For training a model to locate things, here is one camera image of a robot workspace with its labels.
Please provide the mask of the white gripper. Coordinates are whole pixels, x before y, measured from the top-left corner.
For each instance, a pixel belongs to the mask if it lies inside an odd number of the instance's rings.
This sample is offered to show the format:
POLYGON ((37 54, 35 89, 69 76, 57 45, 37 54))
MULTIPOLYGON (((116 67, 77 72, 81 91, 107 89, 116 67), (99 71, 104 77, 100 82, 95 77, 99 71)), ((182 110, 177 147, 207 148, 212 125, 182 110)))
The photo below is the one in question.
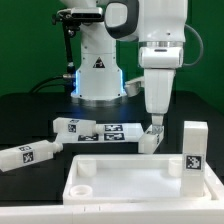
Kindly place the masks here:
POLYGON ((152 131, 161 132, 168 111, 176 69, 183 64, 182 47, 141 47, 139 65, 144 69, 145 105, 153 114, 152 131))

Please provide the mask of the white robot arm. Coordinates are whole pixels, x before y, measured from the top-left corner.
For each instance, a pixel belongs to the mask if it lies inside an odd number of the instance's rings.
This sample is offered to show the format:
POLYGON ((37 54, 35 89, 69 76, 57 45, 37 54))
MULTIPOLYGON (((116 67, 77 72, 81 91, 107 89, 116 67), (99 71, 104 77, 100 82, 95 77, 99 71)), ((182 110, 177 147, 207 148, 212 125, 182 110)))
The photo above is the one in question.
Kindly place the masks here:
POLYGON ((139 44, 140 78, 125 83, 129 96, 145 93, 152 131, 163 129, 176 70, 185 65, 185 31, 188 0, 105 0, 105 28, 119 41, 139 44))

